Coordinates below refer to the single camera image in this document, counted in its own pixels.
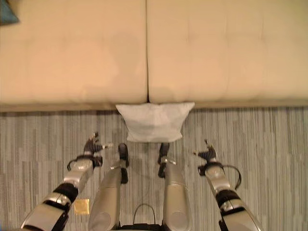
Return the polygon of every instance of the floor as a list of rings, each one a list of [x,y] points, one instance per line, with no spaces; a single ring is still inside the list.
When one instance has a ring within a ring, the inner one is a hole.
[[[0,224],[17,228],[63,179],[66,164],[82,153],[93,131],[101,143],[126,142],[127,128],[114,112],[51,112],[0,114]],[[183,139],[171,144],[169,155],[185,177],[193,231],[219,231],[219,212],[205,178],[198,175],[207,138],[224,164],[236,165],[243,182],[240,197],[265,231],[308,230],[308,108],[193,110],[182,128]],[[159,144],[128,142],[129,182],[122,187],[121,223],[131,224],[141,203],[154,207],[162,220],[164,180],[156,164]],[[95,169],[79,198],[93,203],[104,173],[117,159],[116,148],[102,152],[103,167]],[[231,182],[237,175],[226,170]],[[69,213],[65,230],[86,231],[88,215]],[[138,223],[153,223],[151,209],[142,207]]]

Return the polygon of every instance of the teal object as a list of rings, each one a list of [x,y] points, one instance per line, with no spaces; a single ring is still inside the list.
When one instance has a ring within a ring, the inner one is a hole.
[[[15,16],[6,0],[0,0],[0,24],[18,23],[19,19]]]

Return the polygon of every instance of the white pillow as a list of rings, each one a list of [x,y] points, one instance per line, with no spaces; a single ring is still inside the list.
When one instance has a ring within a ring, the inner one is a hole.
[[[173,142],[182,138],[182,124],[194,103],[116,106],[128,127],[128,141]]]

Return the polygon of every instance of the cushion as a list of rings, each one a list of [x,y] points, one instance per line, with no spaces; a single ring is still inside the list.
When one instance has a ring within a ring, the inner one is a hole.
[[[0,111],[147,101],[144,1],[23,0],[18,16],[0,27]]]
[[[128,141],[173,142],[182,138],[181,127],[194,103],[117,105],[128,127]]]
[[[149,0],[149,99],[308,105],[308,1]]]
[[[0,0],[0,25],[17,23],[19,20],[6,0]]]

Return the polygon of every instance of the striped carpet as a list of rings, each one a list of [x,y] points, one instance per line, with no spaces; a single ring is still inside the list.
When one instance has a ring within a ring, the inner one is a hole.
[[[114,112],[51,112],[0,114],[0,224],[17,228],[27,213],[63,179],[66,164],[82,153],[93,131],[102,143],[126,142],[127,128]],[[183,139],[171,144],[169,155],[184,174],[193,231],[218,231],[219,212],[192,155],[211,142],[219,160],[236,165],[243,182],[238,194],[265,231],[308,230],[308,108],[193,110],[183,124]],[[164,180],[156,164],[159,144],[128,142],[129,182],[121,192],[121,223],[131,224],[141,203],[163,213]],[[116,148],[103,151],[103,168],[95,169],[79,198],[93,203],[104,173],[117,159]],[[231,182],[237,175],[226,170]],[[86,231],[88,215],[74,214],[65,230]],[[151,209],[141,207],[138,223],[152,223]]]

